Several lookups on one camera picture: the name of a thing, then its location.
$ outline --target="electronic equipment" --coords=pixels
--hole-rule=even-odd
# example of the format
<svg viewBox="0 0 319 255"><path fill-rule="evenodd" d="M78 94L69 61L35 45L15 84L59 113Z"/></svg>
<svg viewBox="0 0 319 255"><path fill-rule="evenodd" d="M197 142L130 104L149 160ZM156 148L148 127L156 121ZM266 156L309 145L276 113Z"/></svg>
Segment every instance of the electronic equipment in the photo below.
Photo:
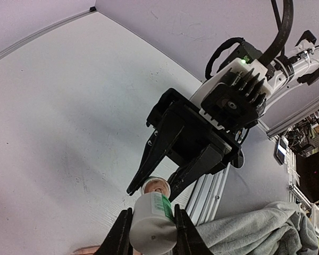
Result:
<svg viewBox="0 0 319 255"><path fill-rule="evenodd" d="M281 165L283 165L285 162L287 147L288 147L288 140L286 139L286 137L284 136L280 137L276 144L275 156Z"/></svg>

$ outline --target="green label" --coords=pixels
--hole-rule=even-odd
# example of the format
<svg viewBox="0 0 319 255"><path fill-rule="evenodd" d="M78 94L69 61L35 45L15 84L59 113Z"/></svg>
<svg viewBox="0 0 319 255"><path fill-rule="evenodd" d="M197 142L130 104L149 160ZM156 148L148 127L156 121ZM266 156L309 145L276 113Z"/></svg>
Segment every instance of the green label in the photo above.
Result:
<svg viewBox="0 0 319 255"><path fill-rule="evenodd" d="M152 192L151 199L152 199L152 213L165 216L168 219L170 219L172 222L174 222L174 216L172 214L171 204L169 199L165 195L158 192Z"/></svg>
<svg viewBox="0 0 319 255"><path fill-rule="evenodd" d="M171 210L171 203L169 199L162 194L162 201L163 201L163 207L164 207L164 212L167 218L169 218L172 222L174 222L174 216L172 215L172 210Z"/></svg>

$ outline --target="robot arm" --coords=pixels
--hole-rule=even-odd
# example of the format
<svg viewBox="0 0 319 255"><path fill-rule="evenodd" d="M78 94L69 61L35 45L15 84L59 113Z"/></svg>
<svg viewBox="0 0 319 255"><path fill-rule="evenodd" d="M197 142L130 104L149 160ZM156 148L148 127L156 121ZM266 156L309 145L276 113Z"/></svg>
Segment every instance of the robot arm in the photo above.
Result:
<svg viewBox="0 0 319 255"><path fill-rule="evenodd" d="M319 45L309 31L287 56L276 57L288 39L292 18L292 0L284 0L278 35L267 51L261 53L243 38L231 38L215 51L206 67L208 80L190 99L174 89L162 95L148 116L147 125L155 131L128 194L142 186L164 157L179 166L168 180L171 201L202 175L225 169L241 157L244 139L236 139L239 133L248 134L289 91L319 78ZM235 43L240 45L211 76L214 61Z"/></svg>

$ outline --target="gray towel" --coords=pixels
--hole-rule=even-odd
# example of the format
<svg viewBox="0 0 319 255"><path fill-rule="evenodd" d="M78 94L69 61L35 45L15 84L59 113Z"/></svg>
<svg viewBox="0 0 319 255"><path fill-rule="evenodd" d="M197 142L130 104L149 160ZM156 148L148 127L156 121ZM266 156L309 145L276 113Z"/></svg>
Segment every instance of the gray towel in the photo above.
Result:
<svg viewBox="0 0 319 255"><path fill-rule="evenodd" d="M297 204L274 202L265 208L197 227L214 254L316 255L318 241Z"/></svg>

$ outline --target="white plastic bottle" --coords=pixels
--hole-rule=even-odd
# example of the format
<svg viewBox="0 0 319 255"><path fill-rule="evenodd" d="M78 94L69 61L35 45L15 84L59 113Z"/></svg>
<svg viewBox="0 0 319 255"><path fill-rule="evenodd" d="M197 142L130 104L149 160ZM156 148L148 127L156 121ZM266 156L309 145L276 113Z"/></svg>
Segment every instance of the white plastic bottle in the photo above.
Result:
<svg viewBox="0 0 319 255"><path fill-rule="evenodd" d="M143 194L135 203L130 243L145 255L162 255L174 248L177 229L168 198L159 193Z"/></svg>

